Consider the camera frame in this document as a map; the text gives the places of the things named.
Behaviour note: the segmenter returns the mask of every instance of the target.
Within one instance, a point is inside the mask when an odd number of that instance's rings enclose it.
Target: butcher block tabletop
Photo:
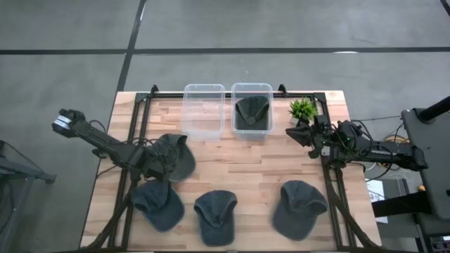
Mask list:
[[[290,93],[313,91],[290,91]],[[330,119],[349,119],[342,91],[315,91],[326,94]],[[120,141],[128,136],[136,92],[119,92],[112,111],[108,133]],[[293,251],[335,250],[335,241],[329,212],[320,215],[309,236],[302,241],[292,241],[276,232],[271,226],[271,216],[280,198],[281,186],[289,180],[301,180],[316,187],[326,197],[326,187],[320,159],[308,157],[311,148],[302,147],[286,135],[290,123],[289,102],[298,98],[274,99],[274,130],[265,141],[238,141],[230,125],[230,99],[225,102],[225,125],[218,142],[187,144],[196,160],[195,171],[185,181],[172,186],[184,203],[183,219],[166,233],[157,232],[134,209],[128,250],[136,251]],[[181,134],[182,98],[153,98],[146,138],[159,138],[163,134]],[[136,137],[139,134],[143,103],[139,110]],[[102,160],[98,172],[113,164]],[[343,169],[349,209],[356,222],[369,238],[381,245],[373,215],[364,174],[355,164]],[[101,232],[113,214],[120,168],[115,168],[96,179],[80,247],[87,246]],[[207,247],[198,230],[195,200],[211,190],[229,190],[236,194],[238,204],[234,209],[235,240],[224,247]],[[119,223],[116,244],[122,239],[124,217]],[[344,220],[340,227],[344,244],[348,245]]]

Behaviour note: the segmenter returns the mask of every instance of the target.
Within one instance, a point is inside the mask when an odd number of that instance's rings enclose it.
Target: plastic bin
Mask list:
[[[240,130],[236,128],[236,103],[251,96],[265,96],[269,100],[267,130]],[[231,129],[243,141],[263,141],[274,130],[274,91],[269,84],[237,83],[231,87]]]
[[[189,84],[184,88],[181,129],[193,141],[220,141],[224,130],[225,87]]]

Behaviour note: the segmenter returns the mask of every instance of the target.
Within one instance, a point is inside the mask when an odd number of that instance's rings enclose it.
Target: plant pot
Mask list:
[[[289,122],[292,123],[292,124],[294,124],[294,125],[297,125],[298,119],[297,119],[297,118],[294,118],[294,117],[291,117]]]

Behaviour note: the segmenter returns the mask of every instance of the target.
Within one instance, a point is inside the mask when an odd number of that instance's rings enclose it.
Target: small green plant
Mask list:
[[[303,98],[301,101],[296,100],[290,102],[290,109],[289,112],[295,119],[299,119],[304,115],[311,120],[314,116],[317,116],[317,110],[314,104],[306,98]]]

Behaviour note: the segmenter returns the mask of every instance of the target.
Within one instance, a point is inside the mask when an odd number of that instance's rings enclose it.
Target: gray floor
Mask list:
[[[126,48],[138,3],[0,0],[0,50]],[[439,0],[148,0],[136,47],[450,46],[449,27]],[[58,175],[52,186],[34,185],[14,252],[77,248],[98,160],[90,145],[50,125],[60,108],[108,122],[123,62],[122,55],[0,56],[0,138]],[[267,82],[344,90],[352,119],[367,119],[448,96],[449,67],[450,53],[133,56],[124,89]],[[399,124],[386,119],[367,127],[382,138]],[[405,175],[414,190],[420,177]]]

